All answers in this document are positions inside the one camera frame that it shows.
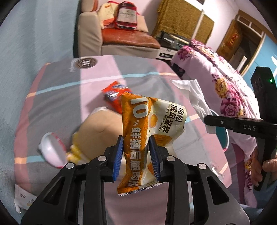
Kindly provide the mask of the person right hand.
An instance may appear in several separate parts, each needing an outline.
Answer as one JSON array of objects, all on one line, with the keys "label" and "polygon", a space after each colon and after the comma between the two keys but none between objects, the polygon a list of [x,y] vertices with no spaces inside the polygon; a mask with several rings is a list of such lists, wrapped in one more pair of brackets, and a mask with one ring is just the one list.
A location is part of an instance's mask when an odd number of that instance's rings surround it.
[{"label": "person right hand", "polygon": [[276,158],[267,160],[263,162],[261,165],[258,161],[258,149],[255,148],[253,152],[252,157],[252,165],[251,165],[251,182],[256,187],[259,185],[260,182],[262,182],[262,170],[271,173],[269,184],[276,181],[276,172],[277,172],[277,166],[276,166]]}]

